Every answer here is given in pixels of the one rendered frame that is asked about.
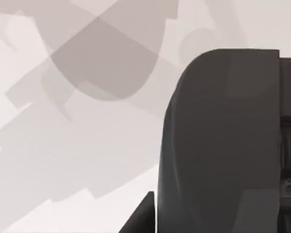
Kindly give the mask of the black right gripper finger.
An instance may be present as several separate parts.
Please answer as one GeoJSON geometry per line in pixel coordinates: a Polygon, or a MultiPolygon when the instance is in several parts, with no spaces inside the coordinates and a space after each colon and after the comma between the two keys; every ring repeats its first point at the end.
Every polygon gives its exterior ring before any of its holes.
{"type": "Polygon", "coordinates": [[[149,191],[118,233],[155,233],[154,192],[149,191]]]}

